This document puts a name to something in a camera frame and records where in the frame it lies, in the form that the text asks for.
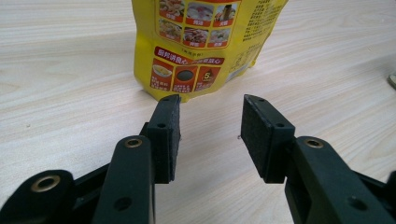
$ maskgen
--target product packaging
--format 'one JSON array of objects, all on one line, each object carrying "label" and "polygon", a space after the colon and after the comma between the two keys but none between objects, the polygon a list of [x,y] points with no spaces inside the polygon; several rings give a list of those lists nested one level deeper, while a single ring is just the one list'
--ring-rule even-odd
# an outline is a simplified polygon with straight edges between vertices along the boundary
[{"label": "product packaging", "polygon": [[287,0],[132,0],[134,76],[155,99],[217,91],[255,60]]}]

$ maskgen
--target light wood grain surface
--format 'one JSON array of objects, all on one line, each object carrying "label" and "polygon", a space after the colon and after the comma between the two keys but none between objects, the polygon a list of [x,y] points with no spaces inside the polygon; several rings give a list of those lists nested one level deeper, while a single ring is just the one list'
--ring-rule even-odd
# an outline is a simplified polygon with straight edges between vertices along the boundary
[{"label": "light wood grain surface", "polygon": [[[134,80],[135,34],[127,0],[0,2],[0,204],[42,171],[87,174],[139,133],[157,102]],[[386,181],[394,72],[394,0],[290,0],[254,67],[181,105],[176,181],[156,187],[158,223],[292,222],[284,186],[264,184],[237,137],[245,93]]]}]

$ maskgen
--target yellow snack bag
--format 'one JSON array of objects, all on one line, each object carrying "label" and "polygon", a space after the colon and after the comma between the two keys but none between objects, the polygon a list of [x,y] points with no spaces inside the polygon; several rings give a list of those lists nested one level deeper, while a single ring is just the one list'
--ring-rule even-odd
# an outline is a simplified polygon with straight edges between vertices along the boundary
[{"label": "yellow snack bag", "polygon": [[134,76],[155,99],[217,91],[255,63],[288,0],[132,0]]}]

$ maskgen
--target printed food image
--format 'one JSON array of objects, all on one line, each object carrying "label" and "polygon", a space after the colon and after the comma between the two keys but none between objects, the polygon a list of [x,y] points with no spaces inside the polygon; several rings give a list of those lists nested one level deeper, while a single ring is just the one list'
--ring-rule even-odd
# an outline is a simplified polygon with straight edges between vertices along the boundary
[{"label": "printed food image", "polygon": [[181,27],[172,22],[160,20],[160,32],[169,35],[168,37],[178,39],[181,36]]},{"label": "printed food image", "polygon": [[209,43],[221,43],[228,41],[230,29],[214,30],[210,35]]},{"label": "printed food image", "polygon": [[158,64],[152,65],[152,69],[154,70],[155,74],[157,74],[160,77],[169,77],[172,75],[171,71]]},{"label": "printed food image", "polygon": [[218,7],[215,21],[228,21],[232,20],[235,16],[236,4]]},{"label": "printed food image", "polygon": [[187,17],[199,21],[211,21],[213,6],[190,3],[187,9]]},{"label": "printed food image", "polygon": [[182,0],[160,0],[160,11],[165,11],[174,16],[183,17],[184,2]]},{"label": "printed food image", "polygon": [[186,28],[184,31],[184,40],[194,43],[205,43],[207,39],[207,30]]}]

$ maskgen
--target wooden table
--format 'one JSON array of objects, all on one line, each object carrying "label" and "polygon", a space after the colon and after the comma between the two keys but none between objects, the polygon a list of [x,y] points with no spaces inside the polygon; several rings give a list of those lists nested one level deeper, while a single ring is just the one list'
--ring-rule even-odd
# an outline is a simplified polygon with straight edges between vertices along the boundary
[{"label": "wooden table", "polygon": [[[0,2],[0,204],[39,172],[87,174],[139,133],[157,102],[134,80],[135,34],[127,0]],[[254,67],[181,105],[177,176],[156,187],[158,223],[292,222],[284,186],[264,184],[238,139],[245,93],[386,181],[394,72],[394,0],[290,0]]]}]

